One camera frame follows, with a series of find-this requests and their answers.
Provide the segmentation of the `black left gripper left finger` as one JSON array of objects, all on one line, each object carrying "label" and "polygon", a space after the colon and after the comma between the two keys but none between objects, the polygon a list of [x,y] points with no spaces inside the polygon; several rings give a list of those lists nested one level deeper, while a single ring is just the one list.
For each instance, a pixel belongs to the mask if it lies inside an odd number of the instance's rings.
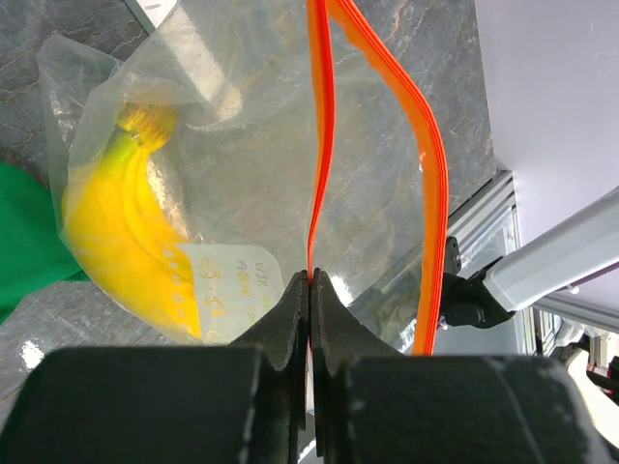
[{"label": "black left gripper left finger", "polygon": [[47,355],[1,432],[5,463],[294,463],[305,425],[310,286],[225,346]]}]

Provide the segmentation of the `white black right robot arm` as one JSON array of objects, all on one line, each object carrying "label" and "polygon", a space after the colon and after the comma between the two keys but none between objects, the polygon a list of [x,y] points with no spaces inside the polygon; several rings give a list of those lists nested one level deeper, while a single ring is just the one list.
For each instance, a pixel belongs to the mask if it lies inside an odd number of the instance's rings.
[{"label": "white black right robot arm", "polygon": [[618,190],[465,279],[444,275],[440,318],[489,329],[543,297],[618,268]]}]

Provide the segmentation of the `clear zip top bag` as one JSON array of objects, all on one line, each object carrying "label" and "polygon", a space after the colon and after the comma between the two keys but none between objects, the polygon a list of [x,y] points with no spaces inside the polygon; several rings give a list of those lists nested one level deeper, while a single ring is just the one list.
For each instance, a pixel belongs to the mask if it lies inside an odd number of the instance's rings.
[{"label": "clear zip top bag", "polygon": [[173,339],[232,341],[309,269],[432,352],[448,216],[495,170],[473,2],[182,1],[124,61],[60,35],[37,60],[72,256],[71,171],[126,104],[176,111],[148,181],[187,240],[201,337]]}]

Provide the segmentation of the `yellow banana bunch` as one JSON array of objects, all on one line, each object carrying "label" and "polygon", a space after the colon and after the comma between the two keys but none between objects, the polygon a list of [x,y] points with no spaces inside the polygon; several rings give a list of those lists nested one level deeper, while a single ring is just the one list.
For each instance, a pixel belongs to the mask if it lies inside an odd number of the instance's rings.
[{"label": "yellow banana bunch", "polygon": [[98,160],[73,169],[63,232],[82,270],[118,305],[179,340],[200,339],[186,243],[148,181],[151,155],[171,138],[170,106],[126,104]]}]

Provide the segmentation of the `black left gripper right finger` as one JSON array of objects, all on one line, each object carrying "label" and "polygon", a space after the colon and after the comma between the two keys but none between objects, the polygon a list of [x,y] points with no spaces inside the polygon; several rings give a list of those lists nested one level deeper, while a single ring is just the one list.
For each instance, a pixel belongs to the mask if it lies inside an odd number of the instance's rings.
[{"label": "black left gripper right finger", "polygon": [[406,356],[315,271],[309,297],[317,454],[327,463],[614,463],[558,361]]}]

